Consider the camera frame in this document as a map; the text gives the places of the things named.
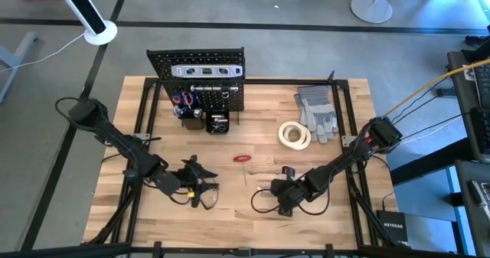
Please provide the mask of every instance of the work glove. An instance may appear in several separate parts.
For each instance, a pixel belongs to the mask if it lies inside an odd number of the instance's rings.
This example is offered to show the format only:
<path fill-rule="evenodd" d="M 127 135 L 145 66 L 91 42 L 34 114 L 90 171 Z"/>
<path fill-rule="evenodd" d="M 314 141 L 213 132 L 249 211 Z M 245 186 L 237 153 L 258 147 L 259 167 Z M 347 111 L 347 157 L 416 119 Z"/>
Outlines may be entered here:
<path fill-rule="evenodd" d="M 337 116 L 328 99 L 328 87 L 300 87 L 298 93 L 304 106 L 308 130 L 316 133 L 320 143 L 333 139 L 334 132 L 338 131 Z"/>
<path fill-rule="evenodd" d="M 296 105 L 298 105 L 299 109 L 299 124 L 306 127 L 308 125 L 308 121 L 306 120 L 306 112 L 303 103 L 301 102 L 301 98 L 299 98 L 299 94 L 294 95 L 294 100 L 296 101 Z M 319 140 L 316 132 L 312 132 L 312 141 L 317 142 Z"/>

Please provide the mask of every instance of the black pegboard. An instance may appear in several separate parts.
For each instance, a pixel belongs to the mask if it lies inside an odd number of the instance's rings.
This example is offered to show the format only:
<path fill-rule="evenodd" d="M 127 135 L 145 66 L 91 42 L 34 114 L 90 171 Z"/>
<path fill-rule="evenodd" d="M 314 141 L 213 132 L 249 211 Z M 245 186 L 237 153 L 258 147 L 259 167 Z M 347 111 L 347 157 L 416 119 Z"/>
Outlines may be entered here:
<path fill-rule="evenodd" d="M 237 87 L 228 91 L 224 98 L 221 91 L 196 91 L 201 108 L 205 112 L 213 110 L 243 111 L 243 82 L 245 80 L 244 49 L 228 50 L 185 50 L 185 51 L 146 51 L 155 72 L 168 96 L 189 92 L 195 87 Z M 236 64 L 243 68 L 243 76 L 231 78 L 181 78 L 172 76 L 172 66 L 179 64 Z"/>

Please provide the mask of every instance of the wooden table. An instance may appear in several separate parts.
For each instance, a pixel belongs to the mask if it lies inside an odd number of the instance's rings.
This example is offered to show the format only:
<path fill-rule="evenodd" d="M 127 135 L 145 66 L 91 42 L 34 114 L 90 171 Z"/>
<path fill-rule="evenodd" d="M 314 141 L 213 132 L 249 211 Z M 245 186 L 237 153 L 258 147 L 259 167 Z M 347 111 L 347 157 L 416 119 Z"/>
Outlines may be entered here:
<path fill-rule="evenodd" d="M 114 124 L 123 133 L 132 133 L 134 129 L 144 80 L 145 77 L 126 77 L 124 80 L 114 118 Z M 350 79 L 348 82 L 360 129 L 374 116 L 368 81 Z M 155 241 L 161 241 L 165 247 L 324 249 L 326 243 L 331 243 L 336 250 L 357 249 L 344 172 L 332 182 L 330 207 L 322 216 L 309 216 L 299 209 L 294 210 L 291 218 L 276 212 L 258 214 L 250 206 L 250 197 L 258 187 L 268 188 L 272 179 L 284 178 L 281 175 L 284 165 L 295 168 L 298 177 L 341 154 L 338 134 L 326 145 L 312 142 L 302 151 L 293 151 L 279 143 L 277 131 L 280 125 L 286 121 L 299 121 L 293 98 L 295 93 L 296 86 L 246 85 L 245 111 L 240 113 L 240 125 L 234 121 L 236 114 L 231 113 L 230 132 L 226 136 L 211 136 L 203 129 L 182 128 L 180 120 L 172 115 L 172 105 L 162 90 L 152 134 L 161 136 L 162 140 L 153 142 L 150 152 L 163 157 L 170 164 L 170 170 L 183 167 L 181 159 L 196 154 L 204 168 L 219 174 L 216 178 L 220 184 L 219 201 L 214 209 L 206 211 L 201 205 L 191 208 L 190 204 L 173 204 L 159 190 L 143 188 L 133 246 L 152 247 Z M 342 91 L 341 103 L 345 108 Z M 348 130 L 346 113 L 344 120 Z M 115 153 L 114 148 L 106 150 L 106 156 Z M 252 155 L 252 160 L 245 163 L 247 186 L 243 181 L 242 165 L 232 161 L 237 155 Z M 93 238 L 116 210 L 125 167 L 126 160 L 121 157 L 103 163 L 84 240 Z M 377 159 L 371 159 L 365 171 L 373 209 L 381 209 L 381 199 L 393 190 L 390 172 Z M 326 200 L 327 194 L 324 194 L 316 201 L 302 205 L 308 211 L 320 211 Z M 274 207 L 277 199 L 263 193 L 256 198 L 255 204 L 259 208 Z M 393 195 L 386 198 L 386 205 L 388 210 L 397 209 Z M 364 243 L 369 243 L 367 221 L 359 210 Z M 125 237 L 126 222 L 120 238 Z"/>

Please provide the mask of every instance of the masking tape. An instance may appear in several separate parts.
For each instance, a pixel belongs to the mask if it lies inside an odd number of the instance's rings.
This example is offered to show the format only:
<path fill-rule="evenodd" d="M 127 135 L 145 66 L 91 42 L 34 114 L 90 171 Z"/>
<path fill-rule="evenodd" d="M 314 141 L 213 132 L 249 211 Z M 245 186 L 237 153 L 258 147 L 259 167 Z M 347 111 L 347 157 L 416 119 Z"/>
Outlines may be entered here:
<path fill-rule="evenodd" d="M 297 141 L 290 142 L 289 133 L 294 129 L 297 129 L 299 131 L 300 136 Z M 291 149 L 295 149 L 297 151 L 303 150 L 304 148 L 308 147 L 309 143 L 312 141 L 312 135 L 309 130 L 303 125 L 300 125 L 299 123 L 293 121 L 283 123 L 279 128 L 278 135 L 279 141 L 281 141 L 284 146 L 290 147 Z"/>

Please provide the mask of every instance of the concrete floor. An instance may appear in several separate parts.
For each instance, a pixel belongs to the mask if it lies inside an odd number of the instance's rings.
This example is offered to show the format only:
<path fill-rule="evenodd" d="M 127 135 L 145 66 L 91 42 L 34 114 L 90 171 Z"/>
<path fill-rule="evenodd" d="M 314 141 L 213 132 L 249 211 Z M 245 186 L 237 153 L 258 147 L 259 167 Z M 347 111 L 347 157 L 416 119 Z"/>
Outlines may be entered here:
<path fill-rule="evenodd" d="M 378 26 L 484 29 L 488 25 L 477 0 L 388 1 L 394 7 L 394 16 Z M 108 18 L 116 0 L 93 3 Z M 349 3 L 350 0 L 126 0 L 119 20 L 374 27 L 356 19 Z M 70 20 L 74 16 L 63 1 L 0 0 L 2 18 Z M 36 31 L 40 38 L 27 61 L 38 60 L 83 33 L 77 26 L 0 24 L 0 44 L 14 50 L 27 31 Z M 119 28 L 118 36 L 107 48 L 91 96 L 105 103 L 112 117 L 124 76 L 155 74 L 146 49 L 245 47 L 250 76 L 326 77 L 335 70 L 339 78 L 368 78 L 376 113 L 382 114 L 426 81 L 444 73 L 446 53 L 462 49 L 464 36 Z M 4 201 L 0 208 L 0 252 L 18 247 L 67 126 L 54 111 L 54 101 L 80 93 L 96 51 L 97 47 L 82 39 L 56 57 L 23 67 L 6 103 L 0 106 L 0 198 Z M 5 80 L 2 74 L 0 84 Z M 400 122 L 398 128 L 409 134 L 458 113 L 456 100 L 437 99 Z M 435 135 L 400 146 L 388 161 L 391 168 L 396 168 L 463 136 L 462 122 L 456 121 Z M 36 248 L 80 242 L 102 157 L 103 147 L 92 135 L 78 132 Z M 449 193 L 445 172 L 399 186 L 395 193 L 400 210 L 405 213 L 456 219 L 454 210 L 440 200 Z M 417 246 L 454 250 L 445 240 L 430 238 Z"/>

